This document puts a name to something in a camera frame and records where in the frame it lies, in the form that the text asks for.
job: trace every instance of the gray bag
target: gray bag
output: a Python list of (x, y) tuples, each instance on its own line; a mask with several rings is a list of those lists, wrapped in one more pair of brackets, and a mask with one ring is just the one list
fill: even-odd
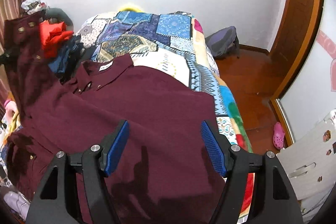
[(230, 26), (210, 35), (205, 39), (205, 43), (215, 59), (223, 59), (226, 54), (233, 51), (236, 52), (238, 58), (240, 57), (239, 40), (236, 27), (234, 26)]

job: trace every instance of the wooden door frame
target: wooden door frame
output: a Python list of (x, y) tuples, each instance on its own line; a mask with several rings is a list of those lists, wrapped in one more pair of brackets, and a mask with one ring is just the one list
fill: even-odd
[[(288, 119), (286, 118), (286, 114), (281, 106), (280, 99), (286, 93), (290, 85), (293, 83), (293, 81), (295, 80), (295, 77), (299, 74), (300, 69), (302, 68), (304, 62), (306, 61), (308, 57), (308, 54), (315, 41), (316, 34), (320, 26), (323, 2), (324, 0), (314, 0), (310, 22), (308, 25), (305, 38), (299, 50), (299, 53), (296, 56), (294, 63), (289, 69), (284, 80), (281, 82), (280, 86), (278, 87), (278, 89), (275, 91), (275, 93), (270, 99), (275, 115), (276, 117), (278, 117), (278, 120), (280, 121), (281, 126), (285, 130), (285, 138), (286, 138), (288, 146), (292, 145), (295, 142), (295, 140), (294, 140), (293, 133), (291, 131)], [(279, 33), (282, 31), (285, 17), (287, 15), (286, 9), (288, 9), (288, 5), (289, 5), (289, 0), (286, 0), (285, 10), (283, 12), (283, 16), (282, 16), (281, 23), (280, 23), (281, 28), (279, 28), (279, 31), (277, 33), (277, 38), (279, 37)], [(270, 56), (272, 56), (272, 50), (275, 48), (275, 45), (273, 45), (271, 49)]]

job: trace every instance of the blue rubber pad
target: blue rubber pad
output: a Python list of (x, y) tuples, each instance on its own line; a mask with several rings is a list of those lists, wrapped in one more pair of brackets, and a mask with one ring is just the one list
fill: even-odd
[(201, 135), (208, 150), (212, 166), (222, 177), (226, 176), (224, 155), (206, 122), (202, 122)]
[(121, 154), (123, 153), (126, 146), (128, 136), (129, 125), (128, 122), (125, 121), (107, 156), (107, 164), (105, 168), (105, 174), (107, 176), (111, 175), (111, 173), (116, 170), (121, 158)]

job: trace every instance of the sticker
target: sticker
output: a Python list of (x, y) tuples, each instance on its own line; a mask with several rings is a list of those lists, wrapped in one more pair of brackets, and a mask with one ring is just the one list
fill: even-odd
[(323, 141), (327, 142), (328, 140), (331, 139), (331, 132), (330, 130), (327, 130), (324, 134), (323, 134)]
[(111, 61), (110, 63), (108, 63), (107, 65), (103, 65), (100, 67), (99, 71), (105, 70), (107, 68), (109, 68), (111, 65), (113, 64), (113, 61)]

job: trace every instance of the cartoon sticker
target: cartoon sticker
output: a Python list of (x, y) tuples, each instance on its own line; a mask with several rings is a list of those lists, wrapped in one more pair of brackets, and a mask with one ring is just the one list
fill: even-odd
[(331, 132), (330, 130), (327, 130), (324, 134), (323, 134), (323, 141), (327, 142), (328, 140), (331, 139)]

